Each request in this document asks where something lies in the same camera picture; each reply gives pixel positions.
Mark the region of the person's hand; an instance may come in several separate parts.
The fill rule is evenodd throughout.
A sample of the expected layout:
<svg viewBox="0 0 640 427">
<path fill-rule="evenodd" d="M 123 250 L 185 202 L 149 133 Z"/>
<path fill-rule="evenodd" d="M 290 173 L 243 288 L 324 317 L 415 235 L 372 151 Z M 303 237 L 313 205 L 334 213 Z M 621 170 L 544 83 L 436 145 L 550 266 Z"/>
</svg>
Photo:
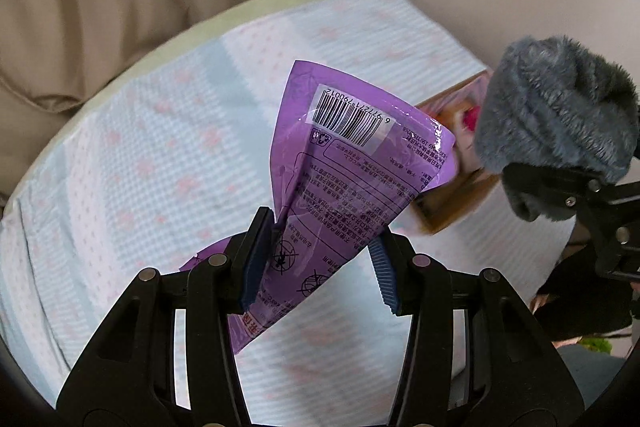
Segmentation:
<svg viewBox="0 0 640 427">
<path fill-rule="evenodd" d="M 538 309 L 543 307 L 546 303 L 548 303 L 549 296 L 548 295 L 540 295 L 537 294 L 532 301 L 529 303 L 529 309 L 533 313 L 536 313 Z"/>
</svg>

